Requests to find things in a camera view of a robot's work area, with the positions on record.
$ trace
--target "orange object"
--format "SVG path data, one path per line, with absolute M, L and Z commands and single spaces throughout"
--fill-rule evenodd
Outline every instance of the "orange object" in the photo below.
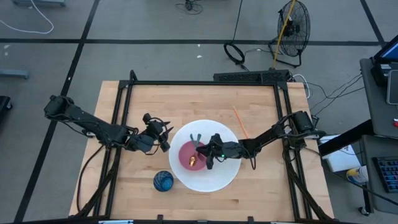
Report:
M 190 166 L 194 166 L 197 163 L 197 159 L 195 156 L 191 156 L 191 158 L 189 158 L 189 165 Z
M 241 121 L 241 118 L 239 117 L 239 114 L 238 114 L 238 112 L 236 111 L 236 108 L 235 108 L 234 106 L 233 106 L 233 108 L 234 108 L 235 115 L 236 115 L 236 117 L 238 118 L 239 124 L 241 124 L 241 127 L 242 127 L 242 129 L 243 129 L 244 135 L 246 136 L 246 138 L 249 138 L 248 132 L 246 132 L 246 130 L 245 130 L 244 126 L 243 126 L 243 123 L 242 123 L 242 121 Z

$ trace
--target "keyboard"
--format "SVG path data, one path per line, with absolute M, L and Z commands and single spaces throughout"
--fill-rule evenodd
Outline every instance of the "keyboard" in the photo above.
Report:
M 374 165 L 388 193 L 398 193 L 398 157 L 373 157 Z
M 288 70 L 216 73 L 213 76 L 214 81 L 218 82 L 251 82 L 251 83 L 287 82 L 289 78 L 290 78 L 290 72 Z

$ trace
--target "fan stand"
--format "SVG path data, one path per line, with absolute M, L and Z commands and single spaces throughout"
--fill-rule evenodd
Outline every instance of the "fan stand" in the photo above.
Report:
M 277 39 L 278 39 L 278 37 L 275 37 L 272 41 L 270 41 L 268 43 L 269 51 L 272 54 L 272 58 L 275 58 L 275 55 L 274 55 L 274 51 L 273 51 L 271 45 L 274 44 L 275 42 L 277 42 Z M 292 63 L 288 63 L 288 62 L 285 62 L 285 61 L 282 61 L 282 60 L 279 60 L 279 59 L 277 59 L 276 61 L 279 62 L 279 63 L 283 63 L 285 65 L 290 65 L 290 66 L 292 66 L 294 68 L 297 68 L 298 66 L 301 65 L 301 53 L 302 53 L 301 50 L 297 50 L 297 55 L 298 55 L 298 60 L 299 60 L 299 64 L 298 65 L 294 65 Z

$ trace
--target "white cable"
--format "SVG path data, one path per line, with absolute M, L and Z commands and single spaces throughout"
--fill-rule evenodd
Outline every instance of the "white cable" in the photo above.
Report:
M 37 10 L 37 12 L 39 12 L 40 15 L 42 15 L 43 18 L 44 18 L 45 20 L 47 20 L 47 21 L 51 24 L 51 29 L 50 29 L 49 31 L 47 31 L 47 32 L 39 32 L 39 31 L 20 30 L 20 29 L 13 28 L 12 26 L 6 24 L 6 23 L 3 22 L 2 20 L 0 20 L 0 22 L 1 22 L 2 24 L 6 25 L 6 27 L 8 27 L 8 28 L 10 28 L 10 29 L 13 29 L 13 30 L 16 30 L 16 31 L 19 31 L 19 32 L 26 32 L 26 33 L 31 33 L 31 34 L 49 34 L 49 33 L 51 33 L 51 31 L 54 29 L 54 25 L 52 24 L 52 22 L 51 22 L 45 15 L 42 14 L 42 12 L 40 12 L 40 10 L 36 7 L 36 5 L 35 5 L 35 3 L 33 2 L 33 0 L 30 0 L 30 1 L 32 2 L 33 6 L 34 6 L 35 9 Z
M 306 79 L 305 79 L 304 76 L 301 75 L 301 74 L 296 74 L 296 75 L 293 76 L 293 78 L 296 77 L 296 76 L 300 76 L 300 77 L 304 80 L 304 84 L 307 86 L 307 91 L 308 91 L 307 99 L 309 99 L 310 96 L 311 96 L 311 91 L 310 91 L 310 87 L 309 87 L 309 85 L 308 85 Z

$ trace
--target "orange stick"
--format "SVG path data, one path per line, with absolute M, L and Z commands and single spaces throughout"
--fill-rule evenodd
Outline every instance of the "orange stick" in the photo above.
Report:
M 236 111 L 235 106 L 232 106 L 232 107 L 234 108 L 234 112 L 235 112 L 236 117 L 238 118 L 239 124 L 241 124 L 241 127 L 242 127 L 242 129 L 243 129 L 244 135 L 246 136 L 246 138 L 249 138 L 248 132 L 246 132 L 246 130 L 245 130 L 244 126 L 243 126 L 242 120 L 241 120 L 241 118 L 239 117 L 238 112 Z

